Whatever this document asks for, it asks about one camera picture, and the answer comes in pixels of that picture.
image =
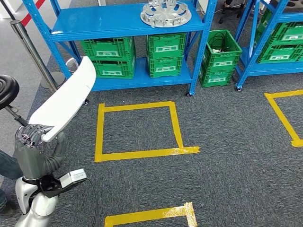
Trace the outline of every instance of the yellow floor tape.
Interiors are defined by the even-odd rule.
[[[142,212],[120,214],[107,216],[105,218],[104,227],[113,227],[116,225],[125,225],[134,222],[151,221],[163,218],[174,218],[186,216],[188,227],[197,227],[195,213],[192,202],[187,202],[181,207],[165,208],[159,210],[148,210]]]
[[[133,151],[133,152],[119,152],[111,154],[103,154],[103,137],[104,114],[107,112],[114,111],[127,111],[127,110],[139,110],[147,108],[157,108],[157,107],[169,107],[171,113],[172,124],[176,138],[178,148],[170,149],[160,149],[160,150],[145,150],[145,151]],[[160,157],[160,156],[170,156],[170,155],[183,155],[183,154],[193,154],[199,152],[199,147],[184,147],[182,136],[181,134],[180,126],[178,121],[177,110],[175,102],[157,102],[157,103],[146,103],[146,104],[135,104],[135,105],[120,105],[120,106],[110,106],[105,107],[104,103],[99,104],[98,119],[97,123],[97,136],[96,136],[96,149],[94,153],[95,162],[102,161],[113,161],[122,159],[131,159],[131,158],[144,158],[144,157]]]
[[[294,147],[303,147],[303,140],[300,139],[297,133],[291,126],[291,124],[285,117],[285,115],[279,108],[279,106],[274,101],[274,98],[289,97],[289,96],[299,96],[303,95],[303,90],[296,91],[286,91],[286,92],[277,92],[277,93],[264,93],[265,97],[273,107],[274,112],[279,117],[279,119],[284,125],[284,127],[292,137],[292,145]]]

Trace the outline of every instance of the person's leg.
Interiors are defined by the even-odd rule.
[[[10,218],[14,213],[15,206],[8,201],[5,193],[0,189],[0,218]]]
[[[0,175],[14,180],[22,177],[23,173],[16,158],[0,149]]]
[[[17,179],[22,177],[23,173],[17,159],[11,157],[0,149],[0,175],[10,179]],[[13,203],[8,202],[5,193],[0,189],[0,217],[9,218],[13,214]]]
[[[5,196],[5,193],[2,189],[0,189],[0,210],[4,208],[6,203],[7,203],[7,198]]]

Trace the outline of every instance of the white plastic panel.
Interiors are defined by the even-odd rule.
[[[44,142],[50,142],[78,112],[95,80],[96,71],[94,65],[88,57],[85,56],[74,74],[35,111],[29,123],[54,126],[42,137]]]

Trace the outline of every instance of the jeans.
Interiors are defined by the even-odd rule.
[[[18,179],[23,174],[19,167],[17,159],[11,157],[0,149],[0,175],[9,179]],[[5,206],[7,198],[5,193],[0,189],[0,210]]]

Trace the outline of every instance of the carpet floor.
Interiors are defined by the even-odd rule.
[[[87,2],[73,0],[71,7]],[[214,17],[212,30],[228,28],[234,34],[237,18],[219,25],[219,17],[220,13]],[[240,44],[249,38],[249,31],[246,29]],[[138,56],[144,55],[141,37],[136,38],[136,47]],[[52,58],[48,66],[51,71],[57,69]],[[303,148],[292,147],[288,132],[264,96],[264,92],[301,89],[301,81],[301,74],[249,78],[243,92],[236,92],[233,82],[203,89],[197,84],[196,94],[192,97],[184,96],[186,85],[92,92],[88,96],[89,105],[81,108],[65,128],[69,146],[64,163],[55,175],[84,168],[97,189],[98,227],[104,226],[107,216],[186,202],[193,202],[199,227],[301,227]],[[39,87],[29,114],[50,95]],[[200,152],[94,162],[99,103],[116,106],[161,101],[175,102],[184,146],[199,146]],[[277,102],[303,138],[303,96]],[[42,150],[51,153],[54,145],[47,144]],[[175,147],[177,143],[169,108],[105,113],[104,153]],[[5,179],[2,188],[8,198],[17,202],[14,181]],[[81,184],[60,197],[51,226],[91,226],[94,203],[89,182]],[[20,215],[18,211],[11,219],[1,220],[1,226],[12,227]],[[178,217],[120,226],[188,224],[186,217]]]

